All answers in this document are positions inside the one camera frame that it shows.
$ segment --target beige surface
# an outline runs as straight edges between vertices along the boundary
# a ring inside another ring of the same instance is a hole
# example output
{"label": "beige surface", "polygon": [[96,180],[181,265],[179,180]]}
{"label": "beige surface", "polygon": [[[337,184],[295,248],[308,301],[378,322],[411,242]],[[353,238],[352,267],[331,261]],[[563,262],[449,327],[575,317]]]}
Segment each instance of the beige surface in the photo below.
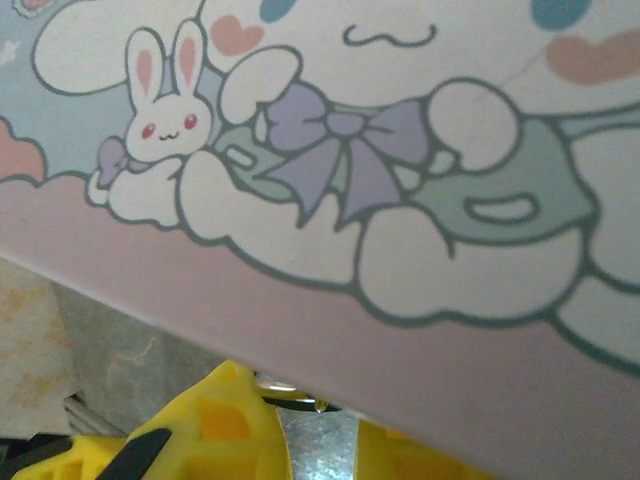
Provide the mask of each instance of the beige surface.
{"label": "beige surface", "polygon": [[48,280],[0,259],[0,436],[67,432],[70,344]]}

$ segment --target lavender ribbon bow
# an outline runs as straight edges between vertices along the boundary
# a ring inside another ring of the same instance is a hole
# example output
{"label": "lavender ribbon bow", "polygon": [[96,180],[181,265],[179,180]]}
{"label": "lavender ribbon bow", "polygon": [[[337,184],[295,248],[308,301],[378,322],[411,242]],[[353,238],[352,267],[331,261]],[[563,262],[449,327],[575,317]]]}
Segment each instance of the lavender ribbon bow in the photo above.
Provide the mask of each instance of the lavender ribbon bow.
{"label": "lavender ribbon bow", "polygon": [[330,188],[342,155],[349,159],[341,213],[342,222],[347,222],[365,209],[401,201],[385,157],[416,166],[429,153],[417,100],[398,103],[367,118],[332,112],[316,90],[293,84],[267,108],[266,116],[271,125],[271,144],[280,152],[294,154],[266,177],[285,183],[295,192],[303,221],[311,217]]}
{"label": "lavender ribbon bow", "polygon": [[149,165],[127,155],[124,144],[118,137],[109,137],[98,150],[98,187],[108,188],[123,170],[133,173],[144,172]]}

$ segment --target pink inner ear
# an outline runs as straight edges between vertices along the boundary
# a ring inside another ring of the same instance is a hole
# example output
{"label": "pink inner ear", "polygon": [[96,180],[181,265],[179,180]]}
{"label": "pink inner ear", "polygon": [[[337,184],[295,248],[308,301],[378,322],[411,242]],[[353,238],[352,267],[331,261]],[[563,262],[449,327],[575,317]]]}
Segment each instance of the pink inner ear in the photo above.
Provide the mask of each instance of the pink inner ear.
{"label": "pink inner ear", "polygon": [[187,38],[182,45],[180,45],[180,71],[184,76],[187,85],[191,85],[193,79],[193,70],[196,60],[196,42],[193,38]]}
{"label": "pink inner ear", "polygon": [[153,69],[153,60],[151,59],[151,52],[149,50],[143,50],[138,54],[138,61],[136,63],[136,75],[144,94],[149,94],[149,86],[151,85],[151,71]]}

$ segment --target light blue background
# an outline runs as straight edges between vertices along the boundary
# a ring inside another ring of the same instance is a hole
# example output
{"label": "light blue background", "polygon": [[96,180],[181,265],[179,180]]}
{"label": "light blue background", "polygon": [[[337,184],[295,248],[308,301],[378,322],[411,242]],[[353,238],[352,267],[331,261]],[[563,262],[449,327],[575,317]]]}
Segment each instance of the light blue background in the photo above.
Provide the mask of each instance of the light blue background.
{"label": "light blue background", "polygon": [[[0,117],[9,120],[16,137],[40,144],[49,176],[92,172],[100,144],[108,136],[122,136],[133,115],[124,84],[101,93],[67,96],[51,92],[36,78],[31,66],[34,42],[47,20],[67,3],[26,19],[9,0],[0,1],[0,50],[6,40],[20,42],[16,60],[0,67]],[[165,75],[163,91],[171,89],[170,82],[171,76]],[[215,103],[219,86],[220,78],[205,69],[198,92]]]}

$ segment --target yellow plastic object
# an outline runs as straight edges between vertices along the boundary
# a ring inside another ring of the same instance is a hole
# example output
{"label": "yellow plastic object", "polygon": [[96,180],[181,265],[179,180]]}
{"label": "yellow plastic object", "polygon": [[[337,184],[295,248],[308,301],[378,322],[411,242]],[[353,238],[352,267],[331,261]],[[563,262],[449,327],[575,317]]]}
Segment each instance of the yellow plastic object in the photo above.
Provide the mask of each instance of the yellow plastic object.
{"label": "yellow plastic object", "polygon": [[392,430],[360,421],[354,480],[495,480]]}
{"label": "yellow plastic object", "polygon": [[23,468],[12,480],[94,480],[125,444],[124,438],[88,435],[71,441],[71,450]]}
{"label": "yellow plastic object", "polygon": [[172,434],[145,480],[291,480],[276,409],[256,392],[253,372],[226,361],[176,397],[128,441],[158,428]]}

